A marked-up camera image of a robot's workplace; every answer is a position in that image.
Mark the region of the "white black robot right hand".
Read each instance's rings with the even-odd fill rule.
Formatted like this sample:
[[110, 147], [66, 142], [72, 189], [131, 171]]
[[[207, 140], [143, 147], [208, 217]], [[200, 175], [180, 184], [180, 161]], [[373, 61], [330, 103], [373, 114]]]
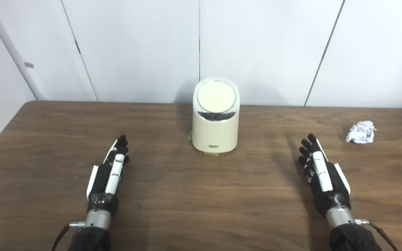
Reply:
[[312, 133], [301, 141], [299, 162], [313, 194], [314, 208], [325, 216], [339, 206], [351, 209], [350, 186], [338, 163], [328, 160], [318, 138]]

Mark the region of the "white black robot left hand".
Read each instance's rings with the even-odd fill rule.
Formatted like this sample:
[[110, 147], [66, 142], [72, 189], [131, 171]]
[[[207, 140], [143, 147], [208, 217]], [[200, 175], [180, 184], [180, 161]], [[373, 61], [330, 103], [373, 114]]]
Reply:
[[119, 207], [118, 186], [129, 162], [126, 135], [115, 140], [101, 165], [94, 165], [87, 187], [87, 211], [106, 210], [115, 216]]

